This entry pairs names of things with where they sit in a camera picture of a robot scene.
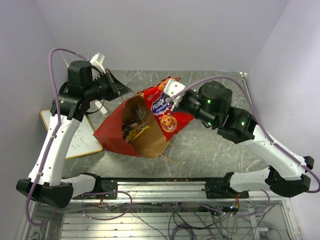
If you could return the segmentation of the red candy bag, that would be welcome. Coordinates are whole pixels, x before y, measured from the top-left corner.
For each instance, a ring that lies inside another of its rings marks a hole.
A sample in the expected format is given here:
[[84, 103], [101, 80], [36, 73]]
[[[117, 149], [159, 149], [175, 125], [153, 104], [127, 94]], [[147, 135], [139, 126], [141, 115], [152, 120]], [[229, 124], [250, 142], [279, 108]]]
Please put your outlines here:
[[168, 76], [158, 85], [151, 86], [137, 93], [144, 99], [167, 141], [170, 141], [174, 135], [178, 134], [179, 131], [194, 119], [188, 113], [171, 111], [172, 105], [165, 102], [164, 89], [171, 79], [179, 82], [181, 77]]

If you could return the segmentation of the red paper bag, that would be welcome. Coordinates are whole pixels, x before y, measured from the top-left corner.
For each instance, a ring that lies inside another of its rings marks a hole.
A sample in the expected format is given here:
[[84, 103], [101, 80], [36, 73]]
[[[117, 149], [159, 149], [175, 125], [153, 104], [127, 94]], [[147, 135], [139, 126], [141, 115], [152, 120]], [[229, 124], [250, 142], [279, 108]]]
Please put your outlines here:
[[140, 95], [121, 103], [93, 136], [109, 152], [150, 159], [163, 156], [173, 145]]

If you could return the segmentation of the white blue snack wrapper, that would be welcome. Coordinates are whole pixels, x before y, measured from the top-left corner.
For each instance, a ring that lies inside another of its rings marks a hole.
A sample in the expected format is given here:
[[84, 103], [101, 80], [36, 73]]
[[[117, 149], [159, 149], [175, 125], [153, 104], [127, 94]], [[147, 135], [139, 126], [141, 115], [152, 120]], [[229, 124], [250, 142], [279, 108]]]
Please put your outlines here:
[[146, 116], [146, 111], [143, 108], [141, 108], [140, 106], [137, 106], [135, 108], [135, 113], [136, 113], [137, 118], [140, 121], [142, 121]]

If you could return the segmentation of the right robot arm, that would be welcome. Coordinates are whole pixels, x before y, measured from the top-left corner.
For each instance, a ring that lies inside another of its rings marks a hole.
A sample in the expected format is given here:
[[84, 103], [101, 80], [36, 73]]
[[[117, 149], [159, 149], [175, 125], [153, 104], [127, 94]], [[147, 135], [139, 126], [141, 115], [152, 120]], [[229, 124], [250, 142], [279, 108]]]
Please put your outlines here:
[[314, 166], [310, 156], [297, 156], [263, 132], [255, 117], [231, 105], [233, 92], [217, 81], [203, 84], [198, 91], [173, 81], [165, 89], [172, 109], [192, 115], [222, 138], [246, 147], [265, 160], [267, 167], [247, 173], [228, 172], [205, 184], [208, 198], [231, 198], [255, 190], [270, 190], [291, 198], [310, 190], [307, 170]]

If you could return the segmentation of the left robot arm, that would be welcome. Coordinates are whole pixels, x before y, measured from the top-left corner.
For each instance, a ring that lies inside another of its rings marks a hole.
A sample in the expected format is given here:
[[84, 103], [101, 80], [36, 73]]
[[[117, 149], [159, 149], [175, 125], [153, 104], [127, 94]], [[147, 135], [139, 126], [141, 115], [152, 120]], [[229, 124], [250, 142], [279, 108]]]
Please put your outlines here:
[[52, 101], [48, 132], [38, 160], [16, 190], [29, 200], [65, 208], [73, 197], [86, 194], [91, 199], [102, 193], [101, 178], [92, 173], [63, 179], [62, 170], [72, 139], [93, 101], [112, 101], [130, 89], [104, 68], [103, 62], [77, 60], [67, 68], [67, 82]]

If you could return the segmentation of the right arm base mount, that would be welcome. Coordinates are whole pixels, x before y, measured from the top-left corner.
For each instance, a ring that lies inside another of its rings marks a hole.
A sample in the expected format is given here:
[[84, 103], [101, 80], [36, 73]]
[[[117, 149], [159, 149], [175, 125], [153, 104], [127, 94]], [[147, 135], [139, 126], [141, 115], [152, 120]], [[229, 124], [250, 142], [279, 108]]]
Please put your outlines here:
[[204, 187], [201, 189], [205, 192], [207, 199], [240, 199], [249, 198], [248, 191], [236, 191], [230, 187], [231, 177], [234, 172], [227, 172], [224, 177], [206, 177]]

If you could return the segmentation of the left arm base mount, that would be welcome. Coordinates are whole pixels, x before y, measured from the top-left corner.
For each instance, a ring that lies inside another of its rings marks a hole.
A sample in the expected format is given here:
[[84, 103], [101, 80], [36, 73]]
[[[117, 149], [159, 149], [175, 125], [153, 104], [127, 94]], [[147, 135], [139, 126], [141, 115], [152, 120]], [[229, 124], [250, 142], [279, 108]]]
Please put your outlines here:
[[82, 175], [93, 177], [95, 183], [92, 191], [85, 192], [81, 196], [103, 197], [106, 200], [115, 200], [117, 198], [118, 184], [115, 180], [88, 172], [83, 172]]

